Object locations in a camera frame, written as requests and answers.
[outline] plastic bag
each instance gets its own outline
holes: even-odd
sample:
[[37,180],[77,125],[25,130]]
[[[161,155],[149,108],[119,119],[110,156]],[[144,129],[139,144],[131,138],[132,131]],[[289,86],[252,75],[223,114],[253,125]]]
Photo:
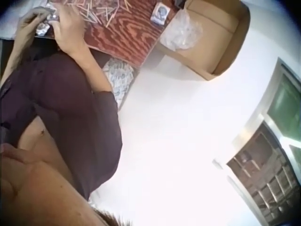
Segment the plastic bag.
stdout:
[[160,37],[160,42],[170,50],[189,49],[202,37],[202,26],[190,19],[185,9],[180,10]]

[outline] person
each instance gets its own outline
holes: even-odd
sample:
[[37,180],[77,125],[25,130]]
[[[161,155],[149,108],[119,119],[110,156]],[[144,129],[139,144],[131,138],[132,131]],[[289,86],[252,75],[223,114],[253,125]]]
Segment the person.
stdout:
[[87,202],[118,167],[118,108],[78,10],[56,7],[61,51],[19,65],[49,15],[34,8],[19,22],[1,78],[1,225],[129,225]]

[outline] silver wrapper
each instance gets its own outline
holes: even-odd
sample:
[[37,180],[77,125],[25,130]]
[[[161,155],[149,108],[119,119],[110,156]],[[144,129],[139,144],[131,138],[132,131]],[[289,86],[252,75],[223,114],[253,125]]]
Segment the silver wrapper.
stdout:
[[52,13],[48,15],[47,19],[44,22],[40,23],[39,26],[37,27],[36,34],[38,36],[44,36],[47,33],[47,31],[50,28],[50,25],[48,23],[49,21],[52,20],[59,21],[59,16],[56,13],[56,8],[53,6],[53,4],[49,2],[46,4],[45,7],[51,9]]
[[49,28],[50,28],[49,24],[40,23],[39,26],[37,27],[36,34],[38,36],[44,36],[47,33],[47,31],[49,30]]

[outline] white floor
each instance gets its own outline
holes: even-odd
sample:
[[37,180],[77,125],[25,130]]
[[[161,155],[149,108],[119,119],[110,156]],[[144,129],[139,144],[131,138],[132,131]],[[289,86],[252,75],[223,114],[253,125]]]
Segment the white floor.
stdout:
[[[134,226],[247,225],[237,211],[251,212],[211,163],[219,133],[206,120],[210,110],[200,90],[208,85],[152,52],[119,114],[118,171],[92,195],[100,209]],[[249,217],[250,226],[258,225]]]

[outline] wood grain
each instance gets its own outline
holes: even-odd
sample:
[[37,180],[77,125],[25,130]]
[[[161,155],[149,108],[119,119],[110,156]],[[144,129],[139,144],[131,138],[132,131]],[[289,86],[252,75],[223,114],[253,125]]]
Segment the wood grain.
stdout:
[[[150,21],[153,9],[157,0],[127,0],[132,6],[127,11],[123,0],[120,0],[120,7],[108,27],[105,14],[101,14],[99,7],[114,7],[116,2],[106,4],[106,0],[92,0],[92,11],[97,16],[97,22],[86,21],[85,40],[87,44],[98,51],[107,53],[115,58],[128,62],[135,68],[140,68],[148,54],[156,45],[160,35],[167,27],[171,19],[176,14],[172,0],[164,0],[167,6],[171,7],[168,19],[164,26],[157,25]],[[87,8],[90,0],[52,0],[52,2],[81,3],[83,8]]]

